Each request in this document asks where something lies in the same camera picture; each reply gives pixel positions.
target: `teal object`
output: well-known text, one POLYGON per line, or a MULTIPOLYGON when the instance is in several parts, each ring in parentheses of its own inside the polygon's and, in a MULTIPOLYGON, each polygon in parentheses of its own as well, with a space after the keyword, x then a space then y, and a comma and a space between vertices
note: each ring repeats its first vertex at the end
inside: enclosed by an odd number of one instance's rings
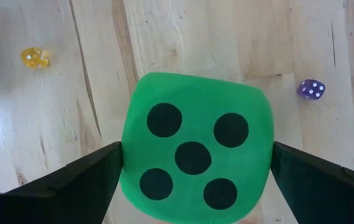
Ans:
POLYGON ((271 165, 271 106, 252 86, 172 73, 137 84, 122 138, 121 187, 171 223, 233 223, 257 204, 271 165))

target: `wooden floor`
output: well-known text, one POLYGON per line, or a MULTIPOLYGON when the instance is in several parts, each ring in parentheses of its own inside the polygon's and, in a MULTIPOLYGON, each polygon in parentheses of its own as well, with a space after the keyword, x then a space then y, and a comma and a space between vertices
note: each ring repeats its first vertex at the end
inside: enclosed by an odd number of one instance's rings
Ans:
MULTIPOLYGON (((0 192, 119 141, 153 71, 258 86, 277 141, 354 169, 354 0, 0 0, 0 192), (32 46, 49 68, 23 66, 32 46), (306 78, 321 100, 296 96, 306 78)), ((118 189, 105 223, 161 222, 118 189)), ((271 175, 239 223, 296 223, 271 175)))

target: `small die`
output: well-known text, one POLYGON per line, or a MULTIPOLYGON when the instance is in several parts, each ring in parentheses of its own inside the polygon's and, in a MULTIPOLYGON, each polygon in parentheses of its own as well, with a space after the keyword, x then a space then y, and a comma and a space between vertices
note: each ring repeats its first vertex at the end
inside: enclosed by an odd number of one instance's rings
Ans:
POLYGON ((325 92, 325 85, 317 80, 304 80, 300 84, 298 95, 310 100, 318 100, 325 92))

